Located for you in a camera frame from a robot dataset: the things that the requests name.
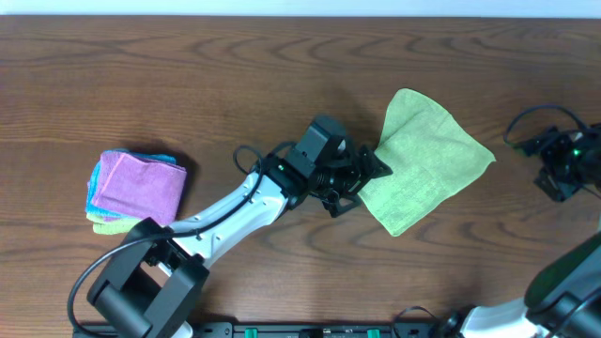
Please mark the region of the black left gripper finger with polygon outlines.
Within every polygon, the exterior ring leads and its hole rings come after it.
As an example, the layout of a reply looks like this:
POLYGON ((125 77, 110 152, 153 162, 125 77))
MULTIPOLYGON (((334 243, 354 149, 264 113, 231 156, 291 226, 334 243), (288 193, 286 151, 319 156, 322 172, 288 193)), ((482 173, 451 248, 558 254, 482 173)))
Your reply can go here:
POLYGON ((369 182, 372 179, 391 176, 393 169, 384 161, 380 160, 375 151, 368 146, 360 148, 360 163, 362 169, 362 181, 369 182))
POLYGON ((362 204, 357 195, 347 195, 331 190, 323 200, 323 207, 333 218, 337 218, 362 204))

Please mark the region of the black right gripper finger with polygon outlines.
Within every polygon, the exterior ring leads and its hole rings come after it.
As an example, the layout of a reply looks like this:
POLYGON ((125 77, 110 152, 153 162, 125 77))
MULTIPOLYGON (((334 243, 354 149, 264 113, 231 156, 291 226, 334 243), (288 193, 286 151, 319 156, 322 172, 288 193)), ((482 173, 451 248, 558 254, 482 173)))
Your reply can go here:
POLYGON ((514 150, 530 157, 532 155, 540 154, 544 149, 551 146, 559 137, 559 129, 556 126, 551 126, 529 140, 518 142, 514 145, 514 150))
POLYGON ((562 203, 579 191, 579 187, 570 183, 563 183, 546 169, 541 168, 534 184, 541 189, 552 201, 562 203))

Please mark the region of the green microfiber cloth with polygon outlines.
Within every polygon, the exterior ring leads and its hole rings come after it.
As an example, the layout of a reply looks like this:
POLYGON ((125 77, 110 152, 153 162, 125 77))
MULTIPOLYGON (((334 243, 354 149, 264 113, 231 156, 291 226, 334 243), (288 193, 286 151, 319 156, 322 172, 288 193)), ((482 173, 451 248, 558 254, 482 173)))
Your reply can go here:
POLYGON ((359 196, 393 237, 468 187, 496 160, 445 108, 408 88, 389 103, 375 154, 393 173, 370 180, 359 196))

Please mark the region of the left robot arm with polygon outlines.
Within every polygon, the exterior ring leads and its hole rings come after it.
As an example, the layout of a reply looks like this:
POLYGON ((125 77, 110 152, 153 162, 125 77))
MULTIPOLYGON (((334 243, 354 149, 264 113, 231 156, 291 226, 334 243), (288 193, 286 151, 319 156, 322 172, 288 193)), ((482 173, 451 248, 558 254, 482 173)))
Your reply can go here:
POLYGON ((187 318, 227 251, 307 197, 336 218, 361 205, 368 182, 392 172, 374 150, 355 147, 336 120, 319 115, 298 142, 259 155, 243 183, 214 205, 165 227, 149 218, 136 224, 93 263, 101 272, 87 301, 111 337, 191 337, 187 318))

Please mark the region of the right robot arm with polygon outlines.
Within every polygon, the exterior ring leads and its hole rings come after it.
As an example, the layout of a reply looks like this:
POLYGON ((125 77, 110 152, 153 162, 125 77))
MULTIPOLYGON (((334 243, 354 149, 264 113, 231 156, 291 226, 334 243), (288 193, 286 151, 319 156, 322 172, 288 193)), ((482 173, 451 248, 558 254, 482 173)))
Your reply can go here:
MULTIPOLYGON (((591 185, 600 188, 600 126, 575 131, 552 127, 516 145, 543 163, 534 183, 564 202, 591 185)), ((541 270, 522 299, 473 307, 440 322, 434 337, 598 337, 600 335, 600 234, 541 270)))

